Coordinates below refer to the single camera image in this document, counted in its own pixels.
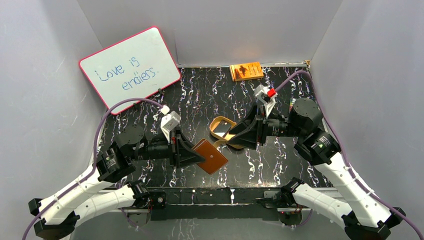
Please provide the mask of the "brown leather card holder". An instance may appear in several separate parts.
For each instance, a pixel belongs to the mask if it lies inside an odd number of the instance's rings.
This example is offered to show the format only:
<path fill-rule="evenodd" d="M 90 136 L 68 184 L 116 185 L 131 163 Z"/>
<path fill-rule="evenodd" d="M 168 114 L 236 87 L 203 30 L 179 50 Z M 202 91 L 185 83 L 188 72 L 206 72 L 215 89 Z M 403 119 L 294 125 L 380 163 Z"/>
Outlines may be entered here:
<path fill-rule="evenodd" d="M 218 151 L 217 147 L 205 138 L 200 140 L 192 150 L 204 158 L 204 161 L 196 165 L 209 175 L 214 174 L 229 162 L 228 159 Z"/>

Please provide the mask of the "gold oval tin tray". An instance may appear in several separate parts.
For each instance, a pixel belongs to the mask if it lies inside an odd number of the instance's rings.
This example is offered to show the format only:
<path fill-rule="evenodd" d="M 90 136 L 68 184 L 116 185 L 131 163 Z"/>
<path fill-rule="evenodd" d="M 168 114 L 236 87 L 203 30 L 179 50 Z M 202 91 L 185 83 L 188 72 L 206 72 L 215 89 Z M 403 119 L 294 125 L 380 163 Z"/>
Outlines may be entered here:
<path fill-rule="evenodd" d="M 209 132 L 218 141 L 229 141 L 234 136 L 234 134 L 229 134 L 229 131 L 236 125 L 234 121 L 227 117 L 217 116 L 209 124 Z"/>

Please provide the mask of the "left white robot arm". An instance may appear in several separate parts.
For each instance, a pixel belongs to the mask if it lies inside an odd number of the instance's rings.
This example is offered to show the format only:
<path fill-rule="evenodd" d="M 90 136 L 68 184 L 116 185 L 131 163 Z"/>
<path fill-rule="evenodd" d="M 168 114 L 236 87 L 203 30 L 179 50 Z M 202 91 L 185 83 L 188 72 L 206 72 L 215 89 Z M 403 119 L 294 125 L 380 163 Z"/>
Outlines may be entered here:
<path fill-rule="evenodd" d="M 100 157 L 73 182 L 48 198 L 29 201 L 35 216 L 35 235 L 44 240 L 60 240 L 70 235 L 84 221 L 114 209 L 144 208 L 150 193 L 140 180 L 98 196 L 98 192 L 132 174 L 134 161 L 168 159 L 175 168 L 205 162 L 178 126 L 161 129 L 147 139 L 138 125 L 126 127 Z"/>

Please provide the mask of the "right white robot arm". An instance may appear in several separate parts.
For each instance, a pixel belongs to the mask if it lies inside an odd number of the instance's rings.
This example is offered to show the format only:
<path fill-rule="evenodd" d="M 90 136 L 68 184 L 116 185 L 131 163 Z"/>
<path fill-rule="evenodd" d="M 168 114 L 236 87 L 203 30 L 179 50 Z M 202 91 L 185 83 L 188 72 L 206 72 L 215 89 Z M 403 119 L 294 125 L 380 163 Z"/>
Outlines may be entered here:
<path fill-rule="evenodd" d="M 245 118 L 229 130 L 229 143 L 254 150 L 268 136 L 297 138 L 297 153 L 332 183 L 343 200 L 294 177 L 278 193 L 259 202 L 309 207 L 338 224 L 352 240 L 387 239 L 391 228 L 402 222 L 404 211 L 389 209 L 364 191 L 364 182 L 345 164 L 337 140 L 321 128 L 322 119 L 318 104 L 309 98 L 297 99 L 288 117 L 276 110 L 267 113 L 263 105 L 254 103 Z"/>

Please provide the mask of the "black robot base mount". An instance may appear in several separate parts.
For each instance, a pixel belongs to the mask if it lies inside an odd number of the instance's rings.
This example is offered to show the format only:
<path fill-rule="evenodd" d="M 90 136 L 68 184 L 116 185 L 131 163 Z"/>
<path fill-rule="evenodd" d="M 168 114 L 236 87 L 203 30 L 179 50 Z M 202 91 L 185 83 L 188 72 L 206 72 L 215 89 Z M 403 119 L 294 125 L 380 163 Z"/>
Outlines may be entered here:
<path fill-rule="evenodd" d="M 312 210 L 283 197 L 278 187 L 164 187 L 149 189 L 150 199 L 124 210 L 137 222 L 176 219 L 257 219 L 288 228 L 305 225 Z"/>

